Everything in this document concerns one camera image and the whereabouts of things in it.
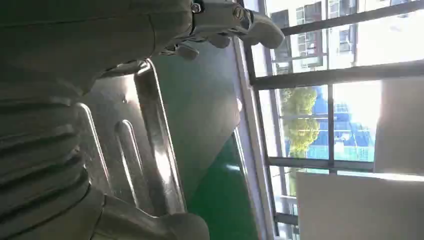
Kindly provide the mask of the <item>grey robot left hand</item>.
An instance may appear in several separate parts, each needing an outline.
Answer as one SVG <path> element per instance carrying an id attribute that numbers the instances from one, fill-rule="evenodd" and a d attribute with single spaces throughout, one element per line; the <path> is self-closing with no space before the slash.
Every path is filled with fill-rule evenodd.
<path id="1" fill-rule="evenodd" d="M 192 213 L 152 216 L 92 186 L 76 103 L 104 76 L 154 55 L 225 48 L 236 36 L 276 49 L 266 15 L 202 0 L 3 0 L 0 3 L 0 237 L 3 240 L 208 240 Z"/>

